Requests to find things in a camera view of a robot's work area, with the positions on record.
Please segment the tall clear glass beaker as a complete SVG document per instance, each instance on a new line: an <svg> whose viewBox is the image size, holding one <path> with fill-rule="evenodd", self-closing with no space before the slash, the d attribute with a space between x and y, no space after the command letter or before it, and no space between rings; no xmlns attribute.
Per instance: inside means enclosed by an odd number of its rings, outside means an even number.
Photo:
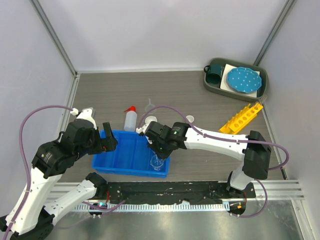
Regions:
<svg viewBox="0 0 320 240"><path fill-rule="evenodd" d="M149 164L156 172L160 172L165 169L165 160L159 158L156 154L151 157Z"/></svg>

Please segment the blue plastic divided bin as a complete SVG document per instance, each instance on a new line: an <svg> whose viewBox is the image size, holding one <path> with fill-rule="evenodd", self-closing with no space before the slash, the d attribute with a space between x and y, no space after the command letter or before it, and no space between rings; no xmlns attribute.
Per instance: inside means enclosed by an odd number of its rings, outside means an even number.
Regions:
<svg viewBox="0 0 320 240"><path fill-rule="evenodd" d="M155 153L147 147L147 139L135 132L114 130L118 144L115 151L95 154L91 167L99 173L130 175L138 177L166 178L170 159L165 160L165 169L157 172L150 166Z"/></svg>

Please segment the small white ceramic crucible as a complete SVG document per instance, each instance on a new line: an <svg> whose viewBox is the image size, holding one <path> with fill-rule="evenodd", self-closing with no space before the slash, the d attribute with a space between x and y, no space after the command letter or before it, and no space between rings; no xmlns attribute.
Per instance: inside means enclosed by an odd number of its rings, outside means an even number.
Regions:
<svg viewBox="0 0 320 240"><path fill-rule="evenodd" d="M187 115L186 119L190 122L193 123L195 121L195 118L192 115Z"/></svg>

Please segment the yellow test tube rack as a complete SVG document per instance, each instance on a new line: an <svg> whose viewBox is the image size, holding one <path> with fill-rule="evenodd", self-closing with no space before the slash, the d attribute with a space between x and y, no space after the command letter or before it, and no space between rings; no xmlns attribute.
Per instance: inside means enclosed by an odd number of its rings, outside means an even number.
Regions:
<svg viewBox="0 0 320 240"><path fill-rule="evenodd" d="M223 134L236 135L243 130L258 113L263 109L263 105L256 102L254 105L248 104L230 120L228 120L220 129Z"/></svg>

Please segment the white ceramic evaporating dish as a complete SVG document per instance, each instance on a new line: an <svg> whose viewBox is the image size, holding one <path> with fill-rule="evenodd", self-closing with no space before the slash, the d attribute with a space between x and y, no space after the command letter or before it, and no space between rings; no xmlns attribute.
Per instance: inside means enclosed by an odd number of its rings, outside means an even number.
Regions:
<svg viewBox="0 0 320 240"><path fill-rule="evenodd" d="M157 121L158 121L157 118L155 116L152 116L152 115L150 115L150 116L145 118L145 123L146 124L149 124L151 122L157 122Z"/></svg>

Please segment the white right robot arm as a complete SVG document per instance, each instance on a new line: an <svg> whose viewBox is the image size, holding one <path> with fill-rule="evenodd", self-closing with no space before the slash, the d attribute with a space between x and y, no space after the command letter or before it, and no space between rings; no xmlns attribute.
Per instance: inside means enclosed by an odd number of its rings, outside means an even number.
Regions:
<svg viewBox="0 0 320 240"><path fill-rule="evenodd" d="M148 147L161 160L166 160L175 150L184 149L214 152L240 161L239 167L229 174L225 186L230 197L242 194L251 181L268 178L271 147L257 131L230 135L191 127L183 122L175 122L169 127L151 121L138 127L136 132L146 137Z"/></svg>

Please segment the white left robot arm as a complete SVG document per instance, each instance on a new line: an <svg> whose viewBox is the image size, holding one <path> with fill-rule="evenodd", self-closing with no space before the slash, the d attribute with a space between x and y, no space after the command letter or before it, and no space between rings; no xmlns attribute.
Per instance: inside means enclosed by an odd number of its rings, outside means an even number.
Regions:
<svg viewBox="0 0 320 240"><path fill-rule="evenodd" d="M59 133L56 140L38 148L32 166L26 168L26 186L15 207L0 218L4 239L44 240L76 205L91 198L100 200L106 195L107 181L92 172L65 195L46 202L58 180L80 158L115 151L118 142L110 123L103 123L105 137L101 137L93 111L92 108L70 109L76 119Z"/></svg>

